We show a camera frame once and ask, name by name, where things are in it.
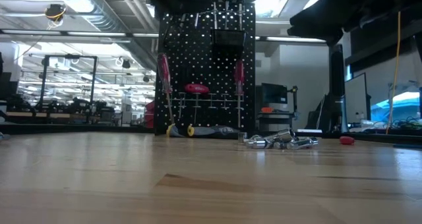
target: computer monitor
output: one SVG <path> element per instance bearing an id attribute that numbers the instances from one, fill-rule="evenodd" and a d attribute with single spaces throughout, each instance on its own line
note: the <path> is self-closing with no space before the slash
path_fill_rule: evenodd
<path id="1" fill-rule="evenodd" d="M 262 101 L 287 104 L 287 86 L 262 83 Z"/>

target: pegboard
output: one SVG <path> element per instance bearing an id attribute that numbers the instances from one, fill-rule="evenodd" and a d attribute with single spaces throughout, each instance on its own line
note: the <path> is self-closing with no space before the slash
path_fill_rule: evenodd
<path id="1" fill-rule="evenodd" d="M 218 3 L 218 29 L 225 29 L 227 19 L 228 30 L 239 30 L 238 5 L 232 3 L 230 12 L 224 12 L 224 4 Z M 171 94 L 173 116 L 177 128 L 185 133 L 190 124 L 193 126 L 225 125 L 242 131 L 253 131 L 255 127 L 255 5 L 246 4 L 243 15 L 242 28 L 246 32 L 245 48 L 241 56 L 244 64 L 245 83 L 243 85 L 243 101 L 241 102 L 241 127 L 237 124 L 237 96 L 235 95 L 235 63 L 238 55 L 212 50 L 211 31 L 214 28 L 214 9 L 210 5 L 205 13 L 200 13 L 197 25 L 196 14 L 186 14 L 185 21 L 181 24 L 183 16 L 165 15 L 160 23 L 160 48 L 159 52 L 167 55 L 171 75 Z M 196 109 L 196 95 L 186 93 L 188 101 L 181 109 L 179 117 L 180 99 L 185 92 L 186 84 L 202 84 L 210 89 L 211 94 L 199 95 L 199 99 L 213 102 L 200 101 Z M 156 134 L 164 134 L 171 124 L 169 109 L 167 108 L 166 95 L 162 91 L 162 82 L 157 74 L 154 128 Z"/>

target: cable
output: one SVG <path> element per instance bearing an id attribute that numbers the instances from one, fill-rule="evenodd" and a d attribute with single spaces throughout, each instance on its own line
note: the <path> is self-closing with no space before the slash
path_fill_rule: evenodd
<path id="1" fill-rule="evenodd" d="M 320 108 L 320 111 L 319 111 L 318 121 L 316 122 L 316 129 L 319 129 L 319 122 L 321 120 L 322 107 L 324 106 L 324 102 L 325 102 L 325 95 L 324 95 L 324 97 L 322 98 L 321 101 L 322 101 L 321 102 L 321 108 Z"/>
<path id="2" fill-rule="evenodd" d="M 44 36 L 41 36 L 33 45 L 31 45 L 29 47 L 29 49 L 27 49 L 25 52 L 23 52 L 21 55 L 19 55 L 16 59 L 14 59 L 13 62 L 16 62 L 16 60 L 20 59 L 23 55 L 25 55 L 26 53 L 28 53 L 33 47 L 35 47 L 35 45 L 37 45 L 37 43 L 39 43 L 42 40 L 43 37 Z"/>
<path id="3" fill-rule="evenodd" d="M 47 15 L 47 9 L 44 11 L 44 14 L 45 14 L 45 16 L 47 17 L 47 18 L 50 18 L 50 19 L 55 19 L 55 21 L 57 21 L 57 19 L 58 18 L 60 18 L 60 16 L 63 16 L 63 14 L 65 14 L 65 12 L 66 12 L 66 9 L 63 9 L 63 11 L 61 12 L 61 13 L 59 13 L 59 14 L 57 14 L 57 15 L 55 15 L 55 16 L 49 16 L 49 15 Z"/>
<path id="4" fill-rule="evenodd" d="M 398 12 L 398 30 L 397 30 L 397 54 L 396 54 L 396 71 L 394 72 L 394 83 L 393 83 L 393 95 L 390 104 L 390 117 L 388 118 L 388 126 L 386 129 L 385 134 L 388 134 L 390 130 L 391 120 L 393 119 L 393 105 L 394 105 L 394 94 L 396 93 L 396 83 L 397 83 L 397 73 L 398 73 L 398 65 L 400 63 L 400 43 L 402 38 L 402 12 Z"/>

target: ceiling duct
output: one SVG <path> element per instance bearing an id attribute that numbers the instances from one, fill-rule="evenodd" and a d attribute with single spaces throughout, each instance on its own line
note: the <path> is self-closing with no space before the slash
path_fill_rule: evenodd
<path id="1" fill-rule="evenodd" d="M 104 0 L 66 0 L 74 1 L 75 4 L 88 5 L 93 9 L 89 13 L 96 16 L 86 16 L 85 19 L 101 32 L 127 32 L 129 29 L 121 22 L 119 17 L 113 12 Z M 150 40 L 144 40 L 145 44 L 151 44 Z M 129 50 L 132 56 L 146 69 L 156 71 L 156 58 L 149 52 L 149 47 L 143 48 L 140 44 L 118 43 L 124 49 Z"/>

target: yellow cable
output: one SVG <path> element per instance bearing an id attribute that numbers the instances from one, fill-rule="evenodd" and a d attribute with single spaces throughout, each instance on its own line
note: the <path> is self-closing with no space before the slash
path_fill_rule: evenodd
<path id="1" fill-rule="evenodd" d="M 394 96 L 395 96 L 395 93 L 396 93 L 398 65 L 400 63 L 400 42 L 401 42 L 401 38 L 402 38 L 401 34 L 402 34 L 402 12 L 399 11 L 398 12 L 398 30 L 397 30 L 396 72 L 394 73 L 393 95 L 392 95 L 392 99 L 391 99 L 390 117 L 388 118 L 388 126 L 387 126 L 387 129 L 386 129 L 386 134 L 388 134 L 388 131 L 390 130 L 391 120 L 393 119 Z"/>
<path id="2" fill-rule="evenodd" d="M 45 14 L 45 16 L 46 16 L 47 18 L 52 18 L 52 19 L 54 19 L 54 18 L 59 18 L 61 15 L 65 14 L 65 12 L 66 12 L 66 9 L 64 9 L 64 10 L 63 10 L 63 12 L 61 12 L 61 13 L 59 13 L 59 14 L 55 15 L 55 16 L 48 16 L 47 14 Z"/>

